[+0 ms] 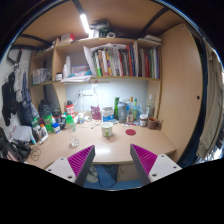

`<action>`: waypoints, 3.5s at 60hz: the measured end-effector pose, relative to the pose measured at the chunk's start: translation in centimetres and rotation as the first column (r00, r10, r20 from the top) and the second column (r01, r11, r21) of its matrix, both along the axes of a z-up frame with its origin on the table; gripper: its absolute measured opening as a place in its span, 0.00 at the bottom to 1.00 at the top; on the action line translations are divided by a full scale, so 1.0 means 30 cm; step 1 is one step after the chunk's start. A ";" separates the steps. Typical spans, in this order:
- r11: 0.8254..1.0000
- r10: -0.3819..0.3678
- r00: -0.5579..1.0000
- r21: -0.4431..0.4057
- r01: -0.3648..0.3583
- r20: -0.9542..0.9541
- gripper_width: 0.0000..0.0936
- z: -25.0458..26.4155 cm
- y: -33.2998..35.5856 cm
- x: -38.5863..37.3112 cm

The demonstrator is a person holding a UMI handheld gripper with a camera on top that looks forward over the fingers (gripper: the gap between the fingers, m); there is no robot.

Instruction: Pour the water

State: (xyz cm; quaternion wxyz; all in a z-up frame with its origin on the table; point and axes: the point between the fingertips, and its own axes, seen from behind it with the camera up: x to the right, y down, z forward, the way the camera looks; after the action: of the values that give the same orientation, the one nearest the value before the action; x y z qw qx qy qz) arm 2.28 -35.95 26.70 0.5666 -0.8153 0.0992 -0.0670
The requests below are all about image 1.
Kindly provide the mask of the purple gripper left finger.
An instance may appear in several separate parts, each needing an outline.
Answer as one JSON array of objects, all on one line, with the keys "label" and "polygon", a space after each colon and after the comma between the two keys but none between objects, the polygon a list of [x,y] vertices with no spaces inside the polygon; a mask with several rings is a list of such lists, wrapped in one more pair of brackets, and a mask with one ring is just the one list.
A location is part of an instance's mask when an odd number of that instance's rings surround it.
[{"label": "purple gripper left finger", "polygon": [[95,146],[91,145],[68,158],[60,157],[47,168],[47,171],[83,186],[94,157]]}]

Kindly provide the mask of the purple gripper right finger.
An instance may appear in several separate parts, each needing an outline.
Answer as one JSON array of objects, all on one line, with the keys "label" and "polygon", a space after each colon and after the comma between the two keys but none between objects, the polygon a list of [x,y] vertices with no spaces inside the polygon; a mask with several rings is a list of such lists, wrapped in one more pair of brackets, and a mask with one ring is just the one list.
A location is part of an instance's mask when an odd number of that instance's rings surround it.
[{"label": "purple gripper right finger", "polygon": [[181,170],[167,155],[156,155],[134,144],[130,145],[130,154],[143,186]]}]

